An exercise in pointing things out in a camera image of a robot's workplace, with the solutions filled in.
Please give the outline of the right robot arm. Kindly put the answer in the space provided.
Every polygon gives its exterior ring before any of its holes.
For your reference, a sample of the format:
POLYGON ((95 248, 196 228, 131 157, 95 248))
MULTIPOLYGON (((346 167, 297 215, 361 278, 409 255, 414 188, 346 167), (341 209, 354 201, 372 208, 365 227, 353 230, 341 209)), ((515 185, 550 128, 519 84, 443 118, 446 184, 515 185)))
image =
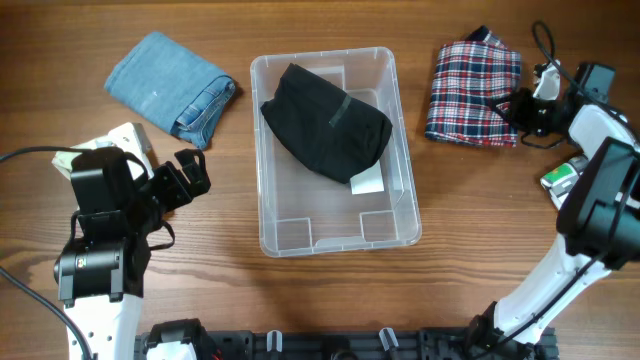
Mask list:
POLYGON ((593 283, 639 259, 639 138, 603 102, 603 76, 590 64, 569 93, 585 99, 569 126, 587 156, 582 175, 558 212, 557 236, 526 279, 469 325, 471 359, 525 359, 543 331, 593 283))

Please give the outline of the black garment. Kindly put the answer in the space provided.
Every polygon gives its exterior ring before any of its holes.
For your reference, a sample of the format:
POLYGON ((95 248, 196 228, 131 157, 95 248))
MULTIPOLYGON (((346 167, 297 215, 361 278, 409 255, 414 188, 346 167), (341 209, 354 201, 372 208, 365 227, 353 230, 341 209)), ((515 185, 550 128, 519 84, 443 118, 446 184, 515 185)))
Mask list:
POLYGON ((393 130, 383 112, 294 63, 260 111, 298 161, 342 184, 374 166, 393 130))

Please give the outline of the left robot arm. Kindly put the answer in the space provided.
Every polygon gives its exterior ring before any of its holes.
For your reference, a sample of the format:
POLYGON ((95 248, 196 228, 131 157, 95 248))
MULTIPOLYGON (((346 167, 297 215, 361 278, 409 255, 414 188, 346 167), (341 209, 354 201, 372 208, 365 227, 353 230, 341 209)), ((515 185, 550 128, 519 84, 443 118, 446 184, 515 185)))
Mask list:
POLYGON ((73 359, 131 359, 144 297, 144 273, 156 247, 149 234, 170 226, 166 214, 207 193, 202 151, 184 149, 135 177, 136 156, 118 147, 82 152, 72 161, 78 203, 72 236, 54 265, 58 298, 71 320, 73 359))

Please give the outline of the white printed t-shirt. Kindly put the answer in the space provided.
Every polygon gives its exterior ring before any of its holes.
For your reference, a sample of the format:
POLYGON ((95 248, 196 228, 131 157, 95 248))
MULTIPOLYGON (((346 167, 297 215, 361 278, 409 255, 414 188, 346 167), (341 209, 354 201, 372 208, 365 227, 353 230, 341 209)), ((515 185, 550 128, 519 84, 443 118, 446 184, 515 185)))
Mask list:
POLYGON ((560 209, 588 165, 588 158, 581 154, 572 157, 541 177, 542 188, 557 209, 560 209))

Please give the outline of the plaid flannel shirt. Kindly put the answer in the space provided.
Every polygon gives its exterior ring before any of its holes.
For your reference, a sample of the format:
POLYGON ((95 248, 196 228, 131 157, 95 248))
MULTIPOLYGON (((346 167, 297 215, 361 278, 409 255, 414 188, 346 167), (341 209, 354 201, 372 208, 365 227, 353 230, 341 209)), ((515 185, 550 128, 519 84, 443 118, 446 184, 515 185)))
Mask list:
POLYGON ((492 111, 492 100, 518 87, 522 60, 482 25, 443 45, 436 59, 425 137, 475 147, 513 147, 518 131, 492 111))

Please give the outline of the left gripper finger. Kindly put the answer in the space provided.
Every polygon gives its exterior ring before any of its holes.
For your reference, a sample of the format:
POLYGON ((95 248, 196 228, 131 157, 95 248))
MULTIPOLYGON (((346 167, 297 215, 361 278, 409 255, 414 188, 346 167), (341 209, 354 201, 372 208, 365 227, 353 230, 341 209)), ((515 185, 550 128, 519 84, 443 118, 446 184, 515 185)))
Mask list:
POLYGON ((182 167, 185 175, 200 174, 200 151, 193 149, 183 149, 174 153, 176 160, 182 167))
POLYGON ((190 150, 190 163, 187 166, 187 177, 191 183, 193 196, 200 196, 210 190, 211 182, 206 170, 206 160, 201 150, 190 150))

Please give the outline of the blue denim jeans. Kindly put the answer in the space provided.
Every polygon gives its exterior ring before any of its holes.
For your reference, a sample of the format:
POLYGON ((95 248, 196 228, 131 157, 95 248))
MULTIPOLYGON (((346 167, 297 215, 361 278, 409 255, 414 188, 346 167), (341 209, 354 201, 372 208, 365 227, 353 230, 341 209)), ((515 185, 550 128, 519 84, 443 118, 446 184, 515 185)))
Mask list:
POLYGON ((216 65, 152 32, 114 67, 104 88, 153 125, 204 150, 236 85, 216 65))

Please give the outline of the cream yellow shirt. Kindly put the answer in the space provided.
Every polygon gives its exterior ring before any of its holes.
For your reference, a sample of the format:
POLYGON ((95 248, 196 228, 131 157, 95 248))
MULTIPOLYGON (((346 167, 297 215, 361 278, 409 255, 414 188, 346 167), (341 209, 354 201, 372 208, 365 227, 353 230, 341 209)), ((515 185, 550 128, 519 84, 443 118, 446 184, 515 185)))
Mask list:
POLYGON ((72 161, 80 152, 58 151, 52 159, 52 165, 67 179, 71 179, 72 161))

